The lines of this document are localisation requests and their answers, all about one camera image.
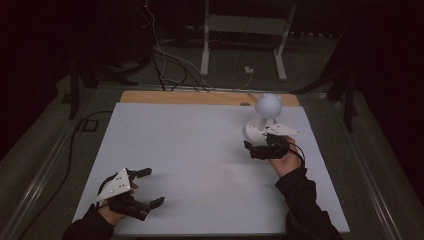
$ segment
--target dark background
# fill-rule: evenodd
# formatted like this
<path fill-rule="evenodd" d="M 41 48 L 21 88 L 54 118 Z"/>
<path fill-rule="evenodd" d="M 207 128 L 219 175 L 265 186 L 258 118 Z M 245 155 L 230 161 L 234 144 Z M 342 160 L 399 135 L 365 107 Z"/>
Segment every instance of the dark background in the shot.
<path fill-rule="evenodd" d="M 202 25 L 203 2 L 151 1 L 158 23 L 170 35 L 188 37 L 186 25 Z M 234 12 L 234 2 L 217 1 L 214 10 Z M 70 38 L 98 61 L 117 62 L 125 38 L 117 29 L 131 24 L 125 6 L 117 16 L 107 1 L 2 1 L 0 4 L 0 159 L 56 97 L 54 84 L 69 74 Z M 254 8 L 255 14 L 275 14 Z M 340 38 L 327 68 L 330 74 L 346 60 L 359 66 L 361 91 L 390 142 L 417 195 L 424 202 L 421 140 L 423 115 L 423 4 L 420 1 L 310 1 L 299 5 L 292 31 Z M 238 12 L 251 9 L 238 8 Z"/>

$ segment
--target white plug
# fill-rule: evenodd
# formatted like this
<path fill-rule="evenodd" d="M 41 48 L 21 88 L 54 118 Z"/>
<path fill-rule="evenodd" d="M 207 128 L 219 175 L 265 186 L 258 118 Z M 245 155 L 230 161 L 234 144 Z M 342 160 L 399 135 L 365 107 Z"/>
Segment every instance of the white plug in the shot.
<path fill-rule="evenodd" d="M 253 67 L 252 66 L 246 66 L 246 67 L 244 67 L 244 70 L 246 71 L 246 73 L 253 73 Z"/>

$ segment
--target black sleeve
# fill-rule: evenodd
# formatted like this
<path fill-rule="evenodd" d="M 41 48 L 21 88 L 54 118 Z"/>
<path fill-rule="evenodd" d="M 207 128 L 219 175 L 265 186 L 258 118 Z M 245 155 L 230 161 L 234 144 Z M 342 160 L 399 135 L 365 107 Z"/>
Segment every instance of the black sleeve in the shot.
<path fill-rule="evenodd" d="M 73 222 L 64 232 L 62 240 L 106 240 L 113 235 L 114 226 L 108 223 L 91 204 L 80 220 Z"/>
<path fill-rule="evenodd" d="M 326 211 L 316 203 L 315 182 L 306 178 L 306 168 L 286 174 L 275 186 L 289 207 L 286 217 L 288 239 L 342 239 Z"/>

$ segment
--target hand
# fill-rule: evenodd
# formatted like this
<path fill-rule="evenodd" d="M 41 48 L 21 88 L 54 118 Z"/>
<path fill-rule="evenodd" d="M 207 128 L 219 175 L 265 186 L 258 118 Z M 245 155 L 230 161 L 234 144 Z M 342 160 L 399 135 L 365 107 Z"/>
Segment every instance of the hand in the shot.
<path fill-rule="evenodd" d="M 292 151 L 297 152 L 297 148 L 294 145 L 294 139 L 289 136 L 285 136 L 285 138 L 286 141 L 289 143 L 289 148 Z M 274 167 L 275 172 L 280 178 L 301 166 L 301 160 L 292 151 L 288 151 L 287 154 L 280 159 L 268 160 L 271 163 L 272 167 Z"/>
<path fill-rule="evenodd" d="M 138 185 L 135 183 L 131 183 L 131 194 L 134 193 L 133 189 L 137 189 Z M 116 226 L 116 224 L 123 218 L 125 218 L 124 214 L 114 212 L 110 210 L 107 200 L 104 200 L 102 206 L 99 208 L 99 213 L 102 217 L 111 225 Z"/>

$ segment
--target white object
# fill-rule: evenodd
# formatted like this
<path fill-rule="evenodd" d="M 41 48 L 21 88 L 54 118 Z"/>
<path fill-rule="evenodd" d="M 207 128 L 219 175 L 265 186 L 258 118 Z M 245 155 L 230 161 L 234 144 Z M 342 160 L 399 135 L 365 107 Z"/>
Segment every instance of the white object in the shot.
<path fill-rule="evenodd" d="M 130 190 L 130 180 L 128 179 L 127 169 L 124 168 L 103 188 L 96 201 L 100 202 Z"/>
<path fill-rule="evenodd" d="M 264 93 L 256 101 L 255 111 L 261 118 L 274 119 L 280 116 L 282 107 L 281 96 Z"/>
<path fill-rule="evenodd" d="M 280 116 L 282 107 L 280 96 L 272 93 L 264 93 L 260 96 L 256 101 L 255 111 L 261 118 L 253 119 L 246 124 L 244 135 L 247 140 L 256 145 L 265 145 L 267 133 L 274 135 L 299 134 L 299 131 L 277 122 L 276 118 Z"/>
<path fill-rule="evenodd" d="M 118 103 L 93 164 L 74 219 L 84 216 L 111 171 L 152 168 L 134 193 L 140 202 L 165 203 L 145 221 L 125 218 L 120 236 L 270 235 L 285 232 L 287 206 L 266 161 L 251 159 L 242 123 L 252 106 Z M 302 132 L 296 138 L 316 182 L 317 202 L 341 232 L 349 231 L 339 200 L 302 107 L 284 107 L 277 120 Z"/>

